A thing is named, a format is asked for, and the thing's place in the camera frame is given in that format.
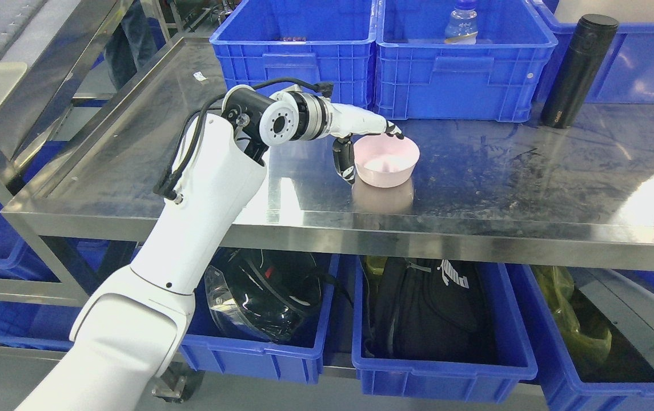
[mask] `crate handle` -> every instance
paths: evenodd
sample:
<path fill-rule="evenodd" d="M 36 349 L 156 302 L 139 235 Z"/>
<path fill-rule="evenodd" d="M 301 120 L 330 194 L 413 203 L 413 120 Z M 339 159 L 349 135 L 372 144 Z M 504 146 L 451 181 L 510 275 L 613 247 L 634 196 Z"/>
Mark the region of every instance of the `crate handle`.
<path fill-rule="evenodd" d="M 494 57 L 447 57 L 440 55 L 434 61 L 434 72 L 491 72 Z"/>
<path fill-rule="evenodd" d="M 308 83 L 322 81 L 314 53 L 264 53 L 263 68 L 266 78 L 295 77 Z"/>
<path fill-rule="evenodd" d="M 263 54 L 263 65 L 269 68 L 316 67 L 316 54 Z"/>

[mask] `pink bowl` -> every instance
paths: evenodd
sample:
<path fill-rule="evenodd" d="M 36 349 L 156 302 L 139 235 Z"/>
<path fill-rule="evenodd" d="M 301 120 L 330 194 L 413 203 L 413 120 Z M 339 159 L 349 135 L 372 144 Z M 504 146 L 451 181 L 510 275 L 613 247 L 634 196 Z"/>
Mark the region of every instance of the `pink bowl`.
<path fill-rule="evenodd" d="M 396 187 L 405 183 L 418 162 L 420 150 L 410 138 L 366 135 L 355 143 L 358 177 L 374 187 Z"/>

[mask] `white robotic arm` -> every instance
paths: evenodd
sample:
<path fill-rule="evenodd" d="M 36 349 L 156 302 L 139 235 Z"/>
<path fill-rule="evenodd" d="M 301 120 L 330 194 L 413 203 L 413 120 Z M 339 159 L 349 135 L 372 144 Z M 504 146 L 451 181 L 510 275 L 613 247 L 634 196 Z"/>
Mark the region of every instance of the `white robotic arm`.
<path fill-rule="evenodd" d="M 160 182 L 155 190 L 167 200 L 149 238 L 130 265 L 94 292 L 71 330 L 73 349 L 18 410 L 136 406 L 149 379 L 167 369 L 192 318 L 194 288 L 230 224 L 264 181 L 261 156 L 269 146 L 330 133 L 347 142 L 356 133 L 402 137 L 397 127 L 367 110 L 298 90 L 274 97 L 238 86 L 225 96 L 222 117 L 207 114 L 200 125 L 196 117 L 189 120 L 167 170 L 174 174 L 183 166 L 183 174 L 169 179 L 172 189 L 162 189 Z"/>

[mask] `black cable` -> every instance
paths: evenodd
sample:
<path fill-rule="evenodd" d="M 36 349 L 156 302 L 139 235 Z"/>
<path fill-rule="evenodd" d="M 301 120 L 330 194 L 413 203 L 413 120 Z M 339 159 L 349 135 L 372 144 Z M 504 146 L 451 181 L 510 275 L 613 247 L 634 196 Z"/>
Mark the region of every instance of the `black cable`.
<path fill-rule="evenodd" d="M 279 84 L 279 83 L 298 84 L 299 86 L 308 88 L 309 90 L 314 91 L 316 93 L 321 93 L 325 97 L 332 96 L 332 91 L 334 90 L 333 83 L 311 84 L 311 83 L 307 83 L 306 81 L 299 80 L 298 78 L 291 78 L 291 77 L 274 78 L 272 80 L 268 80 L 268 81 L 264 81 L 263 83 L 256 84 L 252 88 L 254 90 L 259 90 L 261 88 L 272 86 L 274 84 Z M 197 148 L 197 144 L 199 143 L 199 137 L 202 133 L 202 129 L 204 128 L 204 119 L 207 117 L 207 112 L 211 109 L 210 106 L 215 104 L 215 102 L 217 102 L 218 100 L 223 99 L 224 97 L 225 97 L 225 93 L 218 94 L 213 98 L 206 99 L 206 101 L 202 103 L 202 108 L 199 110 L 199 117 L 197 118 L 197 122 L 194 128 L 194 134 L 192 135 L 192 139 L 190 140 L 190 144 L 187 148 L 187 152 L 185 153 L 185 156 L 180 161 L 177 170 L 172 170 L 173 166 L 175 165 L 175 161 L 177 159 L 177 153 L 180 151 L 180 146 L 182 145 L 182 143 L 184 143 L 185 134 L 187 133 L 188 125 L 190 124 L 190 120 L 192 118 L 192 115 L 194 114 L 190 115 L 188 121 L 185 122 L 185 124 L 182 127 L 182 131 L 180 133 L 180 140 L 175 149 L 175 152 L 172 154 L 170 161 L 167 164 L 167 167 L 164 169 L 164 172 L 162 172 L 162 177 L 160 177 L 159 181 L 154 186 L 155 194 L 160 195 L 164 198 L 168 198 L 169 200 L 175 200 L 175 198 L 177 198 L 177 193 L 175 193 L 174 191 L 175 186 L 177 185 L 177 182 L 179 182 L 180 178 L 182 177 L 182 174 L 184 173 L 186 167 L 189 165 L 189 162 L 192 159 L 192 156 L 194 155 L 194 151 Z"/>

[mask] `black bag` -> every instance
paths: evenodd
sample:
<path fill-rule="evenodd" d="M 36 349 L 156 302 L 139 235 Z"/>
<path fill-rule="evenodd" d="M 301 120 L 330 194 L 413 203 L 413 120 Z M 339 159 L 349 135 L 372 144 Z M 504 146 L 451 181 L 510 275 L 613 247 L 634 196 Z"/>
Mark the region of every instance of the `black bag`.
<path fill-rule="evenodd" d="M 388 258 L 373 338 L 377 357 L 493 364 L 493 326 L 475 263 Z"/>

